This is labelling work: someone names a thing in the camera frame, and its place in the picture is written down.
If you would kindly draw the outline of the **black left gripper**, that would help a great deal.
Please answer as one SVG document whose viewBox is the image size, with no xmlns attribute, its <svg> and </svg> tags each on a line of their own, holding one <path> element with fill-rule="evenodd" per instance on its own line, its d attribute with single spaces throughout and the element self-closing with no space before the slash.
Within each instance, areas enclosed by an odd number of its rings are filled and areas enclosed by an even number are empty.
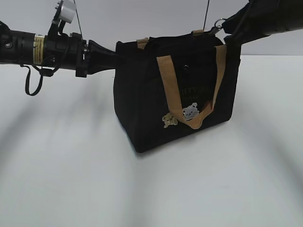
<svg viewBox="0 0 303 227">
<path fill-rule="evenodd" d="M 46 36 L 44 41 L 44 70 L 45 77 L 52 77 L 59 69 L 75 71 L 78 78 L 86 78 L 87 75 L 114 70 L 118 64 L 118 55 L 93 40 L 88 42 L 90 58 L 85 60 L 86 41 L 81 35 L 72 33 Z"/>
</svg>

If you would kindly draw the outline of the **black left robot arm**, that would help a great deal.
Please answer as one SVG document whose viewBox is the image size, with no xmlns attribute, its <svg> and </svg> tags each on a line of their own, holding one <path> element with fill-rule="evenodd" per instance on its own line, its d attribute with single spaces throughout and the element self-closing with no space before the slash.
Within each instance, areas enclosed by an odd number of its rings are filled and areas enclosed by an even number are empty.
<svg viewBox="0 0 303 227">
<path fill-rule="evenodd" d="M 43 77 L 52 77 L 59 69 L 73 70 L 85 78 L 104 70 L 113 70 L 121 57 L 78 33 L 64 34 L 54 26 L 48 35 L 10 30 L 0 26 L 0 62 L 32 66 Z"/>
</svg>

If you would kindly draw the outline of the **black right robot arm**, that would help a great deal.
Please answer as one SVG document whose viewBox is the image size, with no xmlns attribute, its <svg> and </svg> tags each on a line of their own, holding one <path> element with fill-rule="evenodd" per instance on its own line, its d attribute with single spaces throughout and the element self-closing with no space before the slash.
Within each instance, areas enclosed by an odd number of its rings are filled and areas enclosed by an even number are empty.
<svg viewBox="0 0 303 227">
<path fill-rule="evenodd" d="M 223 23 L 226 43 L 242 45 L 303 28 L 302 0 L 250 0 Z"/>
</svg>

